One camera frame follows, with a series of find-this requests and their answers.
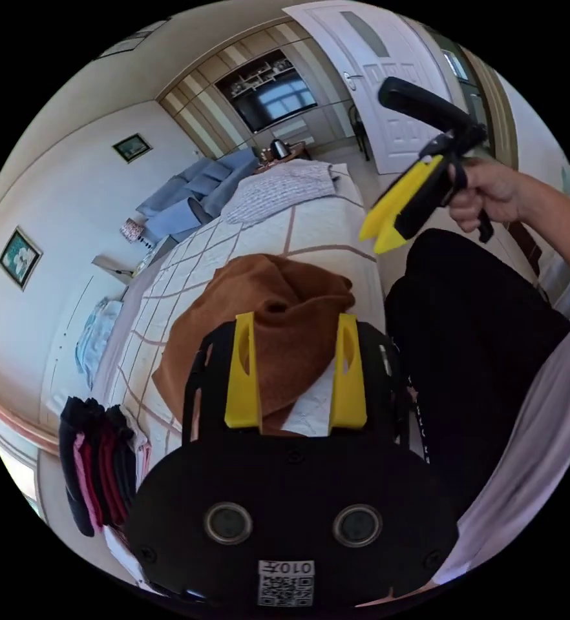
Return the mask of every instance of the white bedspread with grid pattern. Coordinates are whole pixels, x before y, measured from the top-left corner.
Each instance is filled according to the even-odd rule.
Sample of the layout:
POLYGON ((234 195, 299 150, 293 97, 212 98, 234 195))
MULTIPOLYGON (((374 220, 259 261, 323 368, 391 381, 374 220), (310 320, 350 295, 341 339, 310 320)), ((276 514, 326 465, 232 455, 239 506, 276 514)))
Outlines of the white bedspread with grid pattern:
MULTIPOLYGON (((356 303, 350 312, 384 331, 383 294, 372 243, 358 240, 364 218, 361 195, 345 164, 334 170, 343 175, 337 181, 338 196, 296 205, 247 229, 216 219, 170 253, 144 292, 103 404, 123 403, 137 417, 151 441, 152 467, 181 445, 182 436, 151 375, 175 319, 230 259, 279 254, 342 274, 353 283, 356 303)), ((332 374, 329 367, 300 398, 286 429, 309 436, 326 434, 332 374)))

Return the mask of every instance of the ceiling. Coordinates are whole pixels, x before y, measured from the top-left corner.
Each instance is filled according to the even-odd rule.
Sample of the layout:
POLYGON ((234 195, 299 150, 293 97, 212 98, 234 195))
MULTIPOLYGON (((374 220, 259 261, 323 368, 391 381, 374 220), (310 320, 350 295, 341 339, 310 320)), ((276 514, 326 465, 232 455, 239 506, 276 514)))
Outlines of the ceiling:
POLYGON ((0 201, 43 153, 73 131, 155 99, 185 67, 237 34, 308 0, 225 0, 176 14, 136 49, 99 58, 65 83, 17 142, 0 173, 0 201))

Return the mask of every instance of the person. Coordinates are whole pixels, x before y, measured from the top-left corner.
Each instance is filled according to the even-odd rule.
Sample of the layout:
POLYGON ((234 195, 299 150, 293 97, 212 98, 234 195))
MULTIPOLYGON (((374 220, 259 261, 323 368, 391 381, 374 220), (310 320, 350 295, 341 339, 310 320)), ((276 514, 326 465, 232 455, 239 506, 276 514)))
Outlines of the person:
MULTIPOLYGON (((467 188, 449 205, 465 233, 485 209, 493 222, 532 227, 570 266, 569 197, 495 161, 471 158, 465 170, 467 188)), ((385 312, 426 460, 458 517, 458 542, 416 594, 506 547, 567 469, 570 321, 483 246, 438 229, 412 244, 385 312)))

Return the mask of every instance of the curtain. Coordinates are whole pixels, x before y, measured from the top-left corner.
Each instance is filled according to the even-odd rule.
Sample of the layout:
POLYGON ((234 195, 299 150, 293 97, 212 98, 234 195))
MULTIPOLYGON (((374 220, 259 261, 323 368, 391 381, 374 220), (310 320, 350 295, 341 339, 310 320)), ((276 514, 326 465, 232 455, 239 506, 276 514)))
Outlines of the curtain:
MULTIPOLYGON (((570 196, 570 166, 562 169, 563 192, 570 196)), ((570 268, 561 256, 549 248, 539 260, 539 285, 552 306, 570 319, 570 268)))

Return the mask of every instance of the lamp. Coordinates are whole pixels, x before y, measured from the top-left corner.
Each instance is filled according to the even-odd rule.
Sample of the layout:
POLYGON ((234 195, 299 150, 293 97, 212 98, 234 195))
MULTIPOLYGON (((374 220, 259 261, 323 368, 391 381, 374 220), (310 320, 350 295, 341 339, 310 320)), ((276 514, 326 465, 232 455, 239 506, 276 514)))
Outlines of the lamp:
POLYGON ((142 224, 135 222, 132 218, 128 218, 125 221, 125 224, 120 228, 121 234, 130 243, 134 243, 135 241, 141 241, 148 248, 151 248, 153 247, 153 244, 151 244, 149 241, 147 241, 147 239, 145 239, 145 237, 143 237, 144 230, 145 227, 142 224))

